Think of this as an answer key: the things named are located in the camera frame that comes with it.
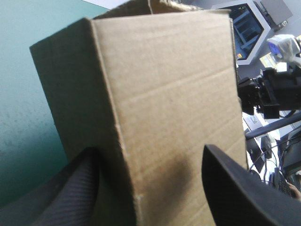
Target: green wall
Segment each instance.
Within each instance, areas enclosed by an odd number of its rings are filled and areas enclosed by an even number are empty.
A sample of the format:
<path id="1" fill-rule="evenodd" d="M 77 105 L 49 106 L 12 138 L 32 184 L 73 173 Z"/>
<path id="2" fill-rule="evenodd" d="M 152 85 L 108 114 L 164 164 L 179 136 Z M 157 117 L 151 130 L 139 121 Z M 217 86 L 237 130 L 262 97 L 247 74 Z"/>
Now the green wall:
<path id="1" fill-rule="evenodd" d="M 82 0 L 1 0 L 0 207 L 67 163 L 29 46 L 106 10 Z"/>

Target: black cable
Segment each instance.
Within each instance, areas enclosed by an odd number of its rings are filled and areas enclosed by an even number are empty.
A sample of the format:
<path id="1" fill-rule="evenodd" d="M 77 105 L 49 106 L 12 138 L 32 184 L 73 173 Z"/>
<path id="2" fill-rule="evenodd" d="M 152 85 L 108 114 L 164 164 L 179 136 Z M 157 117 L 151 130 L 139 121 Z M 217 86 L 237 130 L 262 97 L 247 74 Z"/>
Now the black cable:
<path id="1" fill-rule="evenodd" d="M 271 161 L 272 163 L 274 163 L 274 165 L 276 166 L 277 169 L 279 169 L 279 167 L 276 165 L 276 163 L 270 159 L 266 159 L 266 161 Z"/>
<path id="2" fill-rule="evenodd" d="M 267 159 L 265 159 L 264 162 L 264 174 L 263 174 L 263 180 L 265 181 L 265 175 L 267 174 L 268 168 L 267 168 Z"/>
<path id="3" fill-rule="evenodd" d="M 276 166 L 277 166 L 277 158 L 276 158 L 276 156 L 275 156 L 275 154 L 274 154 L 274 152 L 273 152 L 273 150 L 271 150 L 271 152 L 272 152 L 272 154 L 274 155 L 274 157 L 275 157 L 275 161 L 276 161 Z"/>
<path id="4" fill-rule="evenodd" d="M 282 142 L 280 142 L 279 144 L 276 144 L 275 146 L 272 146 L 271 148 L 269 148 L 269 149 L 267 149 L 265 152 L 263 152 L 254 162 L 253 162 L 253 164 L 252 164 L 252 166 L 249 168 L 249 172 L 251 171 L 251 169 L 253 168 L 253 166 L 255 165 L 255 163 L 266 153 L 266 152 L 268 152 L 269 150 L 272 150 L 274 147 L 277 147 L 277 146 L 279 146 L 279 145 L 281 145 L 281 144 L 284 144 L 284 143 L 286 143 L 287 141 L 290 141 L 290 140 L 293 140 L 293 139 L 296 139 L 297 137 L 293 137 L 293 138 L 290 138 L 290 139 L 288 139 L 288 140 L 286 140 L 286 141 L 282 141 Z"/>
<path id="5" fill-rule="evenodd" d="M 261 180 L 261 181 L 268 182 L 268 183 L 271 183 L 272 185 L 274 185 L 274 183 L 271 181 L 267 181 L 267 180 Z"/>

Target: brown cardboard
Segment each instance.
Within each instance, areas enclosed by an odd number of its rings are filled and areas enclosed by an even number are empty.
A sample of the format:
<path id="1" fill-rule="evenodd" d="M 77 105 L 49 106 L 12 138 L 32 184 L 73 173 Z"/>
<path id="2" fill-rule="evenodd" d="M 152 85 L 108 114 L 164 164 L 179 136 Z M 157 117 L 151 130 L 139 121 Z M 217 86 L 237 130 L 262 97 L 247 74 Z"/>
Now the brown cardboard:
<path id="1" fill-rule="evenodd" d="M 214 225 L 204 144 L 246 164 L 228 14 L 82 19 L 31 52 L 69 159 L 100 150 L 92 225 Z"/>

